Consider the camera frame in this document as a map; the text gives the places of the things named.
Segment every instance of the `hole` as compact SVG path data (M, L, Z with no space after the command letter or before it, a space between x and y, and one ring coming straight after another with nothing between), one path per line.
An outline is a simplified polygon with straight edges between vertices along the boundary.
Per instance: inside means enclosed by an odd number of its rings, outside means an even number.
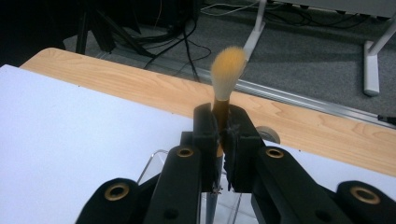
M369 204L378 204L380 203L380 199L378 195L369 189L365 189L363 187L355 186L350 189L350 193L359 201L363 203Z
M275 148L269 148L265 151L265 153L272 158L282 158L284 156L283 152L280 151L279 149L275 149Z
M190 157L194 152L189 148L181 148L177 151L179 157Z
M176 219L178 217L178 211L174 208L168 208L163 213L166 219Z
M129 186L125 183L116 183L108 187L105 191L105 198L109 201L117 201L129 193Z
M322 220L324 222L331 222L332 221L332 216L330 216L325 211L317 210L317 211L315 211L315 215L317 216L318 219L320 219L320 220Z

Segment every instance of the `wooden table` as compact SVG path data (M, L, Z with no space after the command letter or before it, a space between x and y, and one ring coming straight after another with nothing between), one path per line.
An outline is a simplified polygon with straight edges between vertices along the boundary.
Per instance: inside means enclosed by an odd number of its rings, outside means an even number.
M192 118L213 102L211 86L107 62L60 49L44 49L21 68ZM396 130L234 92L231 104L255 126L269 126L281 144L396 176Z

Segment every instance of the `makeup brush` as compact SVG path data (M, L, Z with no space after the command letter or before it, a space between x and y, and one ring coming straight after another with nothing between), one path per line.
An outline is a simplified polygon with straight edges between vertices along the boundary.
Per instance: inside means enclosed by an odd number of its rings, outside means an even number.
M245 58L246 55L242 48L228 47L219 53L212 63L210 72L213 89L215 91L215 102L213 104L212 113L216 118L219 133L227 128L231 92L235 88L236 81L244 72L247 64ZM216 166L218 169L216 187L218 189L214 191L219 191L219 181L221 179L223 161L223 146L221 142L220 138L216 159ZM206 194L206 224L213 223L217 200L218 195L216 192Z

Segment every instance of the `brass grommet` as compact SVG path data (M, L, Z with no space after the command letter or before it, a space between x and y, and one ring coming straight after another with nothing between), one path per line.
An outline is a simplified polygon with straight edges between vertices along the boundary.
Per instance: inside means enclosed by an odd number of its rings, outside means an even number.
M125 183L115 183L108 187L105 192L105 198L109 201L117 201L129 193L129 186Z
M381 202L378 195L369 189L363 187L355 186L350 188L350 193L359 201L369 204L379 204Z
M194 154L194 152L187 147L183 147L177 151L179 157L190 157L192 154Z
M276 148L268 148L267 150L265 150L265 153L267 154L267 156L275 159L280 159L284 156L283 152Z

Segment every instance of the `brush bristles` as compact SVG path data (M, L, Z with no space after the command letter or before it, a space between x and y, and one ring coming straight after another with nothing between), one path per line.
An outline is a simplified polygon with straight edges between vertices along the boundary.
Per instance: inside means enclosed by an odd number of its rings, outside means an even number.
M247 63L245 58L244 50L239 47L228 47L218 54L211 68L216 99L230 99L236 81L244 72Z

